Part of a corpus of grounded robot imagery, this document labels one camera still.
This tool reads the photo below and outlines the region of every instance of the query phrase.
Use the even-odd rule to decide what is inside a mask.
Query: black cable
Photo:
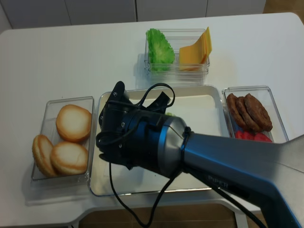
[[[266,228],[266,226],[259,220],[251,211],[249,211],[247,208],[245,208],[242,204],[237,202],[234,198],[229,196],[227,193],[225,193],[223,190],[221,190],[218,186],[215,184],[212,184],[211,182],[206,183],[204,179],[201,177],[201,173],[195,169],[186,167],[185,168],[187,172],[189,172],[193,177],[200,180],[201,182],[205,183],[209,187],[211,187],[217,194],[227,199],[229,202],[234,204],[237,208],[239,208],[245,215],[247,215],[252,221],[254,221],[260,228]]]
[[[112,191],[116,197],[116,199],[120,202],[120,204],[128,211],[130,212],[134,218],[136,219],[136,221],[139,223],[139,225],[141,225],[142,227],[144,228],[147,228],[151,225],[152,221],[153,221],[153,216],[154,216],[154,212],[155,212],[155,209],[157,207],[157,204],[159,203],[159,201],[161,200],[161,197],[162,195],[164,194],[164,192],[166,191],[166,189],[170,186],[170,184],[174,181],[174,179],[180,174],[181,170],[180,168],[177,168],[175,173],[172,175],[172,177],[170,178],[170,180],[165,184],[165,186],[162,188],[162,190],[160,191],[160,193],[158,194],[154,204],[153,204],[153,207],[152,207],[152,210],[151,210],[151,214],[150,214],[150,218],[149,218],[149,222],[147,224],[144,224],[138,217],[137,215],[135,214],[135,212],[133,210],[131,210],[127,205],[124,204],[124,202],[122,202],[122,200],[119,198],[119,196],[117,195],[115,189],[114,189],[114,186],[113,186],[113,180],[112,180],[112,168],[111,168],[111,163],[109,163],[109,174],[110,174],[110,184],[111,184],[111,188],[112,188]]]
[[[144,101],[145,101],[145,99],[146,99],[146,97],[148,96],[148,93],[149,93],[152,89],[154,89],[155,87],[158,87],[158,86],[164,86],[164,87],[169,88],[169,89],[173,92],[173,100],[172,100],[172,102],[171,102],[170,104],[168,104],[168,105],[166,105],[166,106],[164,106],[164,107],[158,107],[158,108],[153,109],[153,110],[150,110],[150,111],[151,111],[151,112],[155,112],[155,111],[160,110],[160,109],[164,109],[164,108],[171,107],[171,106],[174,104],[174,101],[175,101],[175,93],[174,93],[174,90],[172,89],[172,87],[169,86],[169,85],[167,85],[167,84],[165,84],[165,83],[156,83],[156,84],[152,85],[152,86],[145,92],[145,94],[143,95],[142,99],[141,99],[136,105],[137,105],[137,106],[142,106],[143,103],[144,103]]]

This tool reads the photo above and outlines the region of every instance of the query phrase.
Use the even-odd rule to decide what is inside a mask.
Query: cheese slice
[[[182,66],[186,64],[203,64],[212,51],[209,27],[195,44],[180,48],[180,70],[193,71],[199,67]]]

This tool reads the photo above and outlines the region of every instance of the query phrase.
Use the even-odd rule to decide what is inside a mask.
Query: tomato slice
[[[243,139],[246,139],[246,140],[254,140],[254,135],[249,133],[249,132],[244,132],[243,133]]]
[[[272,143],[272,141],[266,135],[264,135],[262,133],[256,133],[254,140]]]
[[[236,138],[237,139],[243,139],[243,133],[241,131],[237,131]]]

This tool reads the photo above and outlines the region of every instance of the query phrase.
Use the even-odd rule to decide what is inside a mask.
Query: brown patty
[[[251,118],[265,131],[271,131],[272,123],[266,109],[261,102],[251,94],[245,96],[245,106]]]
[[[237,125],[240,126],[244,131],[246,131],[248,130],[248,127],[244,119],[241,117],[241,115],[238,112],[238,109],[236,107],[236,100],[237,97],[234,96],[234,94],[229,94],[229,96],[227,97],[228,110],[232,115],[234,121],[237,123]]]
[[[255,132],[261,132],[263,129],[259,127],[258,124],[250,117],[248,114],[246,107],[245,107],[245,102],[244,102],[244,97],[240,96],[237,101],[236,101],[236,107],[241,116],[243,117],[246,125],[251,128]]]

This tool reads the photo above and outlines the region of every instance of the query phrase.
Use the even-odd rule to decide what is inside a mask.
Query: white table
[[[62,196],[29,206],[32,140],[49,100],[101,94],[119,80],[144,87],[138,62],[149,28],[210,27],[206,84],[268,85],[289,139],[304,134],[304,26],[292,13],[9,30],[0,36],[0,226],[68,224],[90,211],[117,209],[113,197]],[[147,207],[155,195],[123,197]],[[161,205],[217,202],[212,191],[169,193]],[[246,204],[252,210],[258,208]]]

